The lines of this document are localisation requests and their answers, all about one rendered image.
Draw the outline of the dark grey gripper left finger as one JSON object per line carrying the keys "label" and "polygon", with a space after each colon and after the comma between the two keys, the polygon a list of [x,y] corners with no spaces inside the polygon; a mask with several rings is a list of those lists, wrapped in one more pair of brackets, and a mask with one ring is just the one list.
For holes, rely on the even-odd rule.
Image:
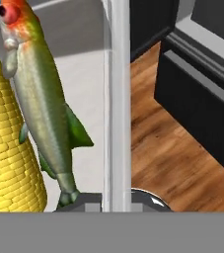
{"label": "dark grey gripper left finger", "polygon": [[63,208],[58,208],[56,211],[101,212],[102,199],[101,193],[81,193],[74,204]]}

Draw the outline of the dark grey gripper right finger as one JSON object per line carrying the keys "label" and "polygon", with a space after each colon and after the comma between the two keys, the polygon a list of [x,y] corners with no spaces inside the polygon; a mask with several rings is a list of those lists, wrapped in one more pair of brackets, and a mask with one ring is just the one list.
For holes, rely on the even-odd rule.
{"label": "dark grey gripper right finger", "polygon": [[131,189],[132,209],[134,211],[157,211],[171,212],[172,209],[159,196],[152,192],[132,188]]}

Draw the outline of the clear plastic tupperware container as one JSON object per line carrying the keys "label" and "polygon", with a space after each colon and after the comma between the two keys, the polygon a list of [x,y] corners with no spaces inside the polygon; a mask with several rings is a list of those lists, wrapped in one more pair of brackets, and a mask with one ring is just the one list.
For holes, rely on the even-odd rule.
{"label": "clear plastic tupperware container", "polygon": [[95,142],[74,151],[78,189],[104,211],[127,211],[130,179],[128,0],[28,0],[64,94]]}

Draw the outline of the black fridge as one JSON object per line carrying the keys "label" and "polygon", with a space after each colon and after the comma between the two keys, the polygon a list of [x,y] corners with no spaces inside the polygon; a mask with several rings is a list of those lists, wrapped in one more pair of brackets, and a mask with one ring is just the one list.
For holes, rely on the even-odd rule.
{"label": "black fridge", "polygon": [[155,100],[224,167],[224,0],[178,0],[157,41]]}

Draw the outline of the yellow corn cob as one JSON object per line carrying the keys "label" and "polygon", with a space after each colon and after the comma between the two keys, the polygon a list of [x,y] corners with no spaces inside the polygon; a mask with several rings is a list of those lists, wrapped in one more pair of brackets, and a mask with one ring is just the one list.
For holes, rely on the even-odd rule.
{"label": "yellow corn cob", "polygon": [[32,145],[19,142],[23,118],[0,62],[0,212],[43,212],[47,194]]}

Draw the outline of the green silver fish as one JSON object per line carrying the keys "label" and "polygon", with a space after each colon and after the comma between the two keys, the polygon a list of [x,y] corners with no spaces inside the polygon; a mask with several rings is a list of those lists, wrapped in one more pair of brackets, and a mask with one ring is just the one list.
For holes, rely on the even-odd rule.
{"label": "green silver fish", "polygon": [[94,141],[66,102],[41,23],[27,0],[1,0],[0,29],[6,49],[2,71],[14,81],[25,119],[19,142],[34,139],[40,167],[57,181],[57,206],[64,208],[80,195],[72,150],[92,147]]}

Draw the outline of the black cabinet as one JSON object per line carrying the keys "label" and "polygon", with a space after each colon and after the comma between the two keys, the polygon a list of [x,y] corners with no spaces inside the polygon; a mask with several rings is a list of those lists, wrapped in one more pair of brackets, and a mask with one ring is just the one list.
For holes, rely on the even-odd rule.
{"label": "black cabinet", "polygon": [[174,29],[179,5],[180,0],[129,0],[131,62]]}

